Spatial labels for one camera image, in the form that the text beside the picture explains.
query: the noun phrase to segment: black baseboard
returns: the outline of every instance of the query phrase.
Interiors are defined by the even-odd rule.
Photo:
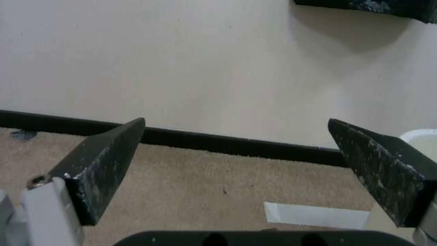
[[[0,110],[0,127],[89,136],[116,123]],[[348,167],[339,150],[146,127],[144,144]]]

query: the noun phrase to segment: screw head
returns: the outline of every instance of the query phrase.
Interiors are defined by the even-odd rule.
[[[35,189],[37,187],[50,183],[51,181],[52,177],[49,174],[40,174],[29,179],[29,181],[27,182],[27,189]]]

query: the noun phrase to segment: white paper strip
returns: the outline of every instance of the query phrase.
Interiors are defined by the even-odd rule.
[[[267,222],[361,230],[368,211],[264,202]]]

